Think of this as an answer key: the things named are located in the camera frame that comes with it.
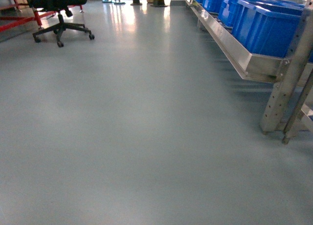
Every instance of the chair caster wheel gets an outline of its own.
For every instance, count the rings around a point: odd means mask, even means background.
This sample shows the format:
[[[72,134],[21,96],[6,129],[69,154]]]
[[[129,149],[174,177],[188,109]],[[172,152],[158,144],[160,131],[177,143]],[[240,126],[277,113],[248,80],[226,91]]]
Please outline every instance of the chair caster wheel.
[[[61,41],[58,41],[57,44],[58,44],[58,47],[64,47],[64,44]]]
[[[37,38],[37,37],[34,37],[34,40],[35,40],[35,43],[40,43],[41,42],[41,39]]]

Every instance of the perforated metal upright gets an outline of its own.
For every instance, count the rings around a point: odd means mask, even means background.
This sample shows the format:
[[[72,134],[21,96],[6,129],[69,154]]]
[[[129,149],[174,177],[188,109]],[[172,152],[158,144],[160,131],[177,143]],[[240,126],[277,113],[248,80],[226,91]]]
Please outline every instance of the perforated metal upright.
[[[313,48],[312,28],[313,4],[312,0],[307,0],[287,56],[280,63],[276,75],[278,82],[274,84],[261,120],[261,128],[264,133],[282,131],[286,126],[282,122],[284,112],[308,63]]]
[[[295,137],[302,125],[313,133],[313,70],[301,92],[298,102],[293,109],[285,129],[283,143],[288,144],[289,139]]]

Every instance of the red rack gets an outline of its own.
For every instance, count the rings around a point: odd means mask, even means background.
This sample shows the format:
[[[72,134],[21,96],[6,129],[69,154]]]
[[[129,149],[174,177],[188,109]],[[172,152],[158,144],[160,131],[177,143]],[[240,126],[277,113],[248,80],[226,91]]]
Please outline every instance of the red rack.
[[[17,3],[17,0],[13,0],[13,1],[14,1],[14,4],[9,5],[9,6],[0,7],[0,10],[10,9],[10,8],[19,9],[19,6],[28,6],[27,3]],[[0,26],[0,32],[5,31],[5,30],[10,29],[10,28],[13,28],[13,27],[16,27],[16,26],[19,26],[19,25],[22,25],[22,24],[25,24],[25,23],[30,22],[30,21],[36,21],[37,25],[39,27],[41,27],[43,25],[41,22],[41,18],[47,17],[47,16],[55,13],[53,11],[50,11],[50,12],[39,14],[38,11],[35,11],[35,10],[33,10],[33,12],[34,12],[33,17],[15,17],[15,16],[0,17],[0,21],[13,21],[13,22],[10,22],[10,23],[7,23],[5,25]]]

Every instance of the stainless steel shelf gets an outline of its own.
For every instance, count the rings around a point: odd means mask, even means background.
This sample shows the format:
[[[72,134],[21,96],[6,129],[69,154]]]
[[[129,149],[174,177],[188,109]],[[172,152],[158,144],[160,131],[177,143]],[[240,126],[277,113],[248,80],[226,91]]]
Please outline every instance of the stainless steel shelf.
[[[250,53],[217,21],[213,14],[207,12],[197,1],[185,1],[219,45],[242,79],[269,83],[279,81],[279,76],[277,75],[283,58]],[[298,83],[299,86],[304,86],[312,69],[313,64],[306,65],[305,71]]]

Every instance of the black office chair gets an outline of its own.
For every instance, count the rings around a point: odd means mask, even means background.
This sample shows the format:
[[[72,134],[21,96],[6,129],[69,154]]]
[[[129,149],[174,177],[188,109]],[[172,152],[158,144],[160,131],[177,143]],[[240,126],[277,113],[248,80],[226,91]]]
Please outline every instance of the black office chair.
[[[44,34],[50,31],[53,31],[57,36],[57,44],[59,47],[63,47],[64,44],[60,41],[62,33],[66,29],[73,29],[78,31],[83,31],[85,33],[89,33],[89,38],[91,40],[94,39],[94,35],[88,28],[85,28],[84,24],[80,23],[65,23],[63,16],[61,15],[61,10],[65,10],[65,13],[68,17],[71,17],[73,14],[68,9],[68,6],[71,5],[83,5],[87,2],[87,0],[27,0],[28,5],[32,8],[43,8],[41,11],[56,11],[58,12],[59,23],[53,25],[49,28],[39,30],[36,33],[33,33],[33,37],[35,42],[41,42],[40,38],[37,36],[40,34]]]

